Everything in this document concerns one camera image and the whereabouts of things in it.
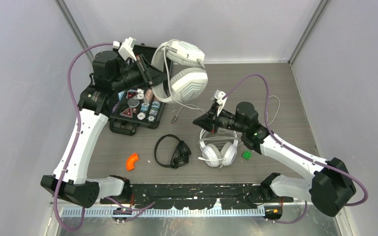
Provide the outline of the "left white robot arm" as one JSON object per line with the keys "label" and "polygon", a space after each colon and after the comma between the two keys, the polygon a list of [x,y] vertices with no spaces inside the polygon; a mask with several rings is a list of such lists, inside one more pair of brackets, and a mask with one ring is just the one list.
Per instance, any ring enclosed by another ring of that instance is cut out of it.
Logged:
{"label": "left white robot arm", "polygon": [[89,179],[88,166],[102,129],[109,121],[118,93],[134,87],[151,87],[167,79],[162,69],[157,69],[143,55],[127,63],[115,51],[102,51],[92,62],[91,83],[74,102],[76,123],[58,166],[51,175],[44,175],[40,185],[53,194],[54,199],[64,200],[90,208],[97,200],[114,198],[127,203],[132,187],[127,178],[111,175]]}

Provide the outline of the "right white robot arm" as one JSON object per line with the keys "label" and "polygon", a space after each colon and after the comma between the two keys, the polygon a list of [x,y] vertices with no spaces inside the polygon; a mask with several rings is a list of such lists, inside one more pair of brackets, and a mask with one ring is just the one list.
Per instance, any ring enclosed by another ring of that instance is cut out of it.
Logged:
{"label": "right white robot arm", "polygon": [[259,122],[258,112],[250,102],[240,102],[235,113],[219,111],[214,102],[206,113],[192,122],[203,130],[216,133],[219,129],[242,134],[244,146],[261,155],[273,158],[298,173],[301,178],[270,174],[261,182],[261,195],[268,202],[278,197],[292,197],[312,204],[323,214],[334,217],[347,206],[356,187],[345,163],[314,156],[284,142]]}

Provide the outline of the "white grey headphones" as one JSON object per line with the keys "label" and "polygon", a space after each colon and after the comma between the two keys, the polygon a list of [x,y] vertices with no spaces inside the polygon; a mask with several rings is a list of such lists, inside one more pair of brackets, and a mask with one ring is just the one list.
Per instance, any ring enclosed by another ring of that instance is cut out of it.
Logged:
{"label": "white grey headphones", "polygon": [[[201,156],[198,160],[204,161],[210,167],[230,166],[238,152],[239,138],[235,131],[224,131],[221,134],[226,136],[213,136],[206,137],[212,133],[205,129],[201,129],[199,134],[199,147],[201,150]],[[222,147],[218,147],[216,144],[206,143],[206,141],[225,141]]]}

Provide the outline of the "black wired headphones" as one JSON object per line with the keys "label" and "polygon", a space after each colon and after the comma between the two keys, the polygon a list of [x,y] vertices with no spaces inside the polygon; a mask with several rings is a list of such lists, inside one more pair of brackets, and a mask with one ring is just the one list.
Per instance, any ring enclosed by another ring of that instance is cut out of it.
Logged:
{"label": "black wired headphones", "polygon": [[[158,146],[160,142],[163,141],[165,138],[173,138],[178,141],[178,143],[176,144],[172,152],[169,164],[163,164],[159,162],[157,158]],[[191,156],[191,150],[189,146],[183,140],[181,140],[179,137],[173,134],[166,134],[166,135],[161,136],[156,142],[155,147],[154,147],[154,159],[161,167],[164,167],[164,168],[178,169],[179,167],[185,166],[189,163],[190,156]]]}

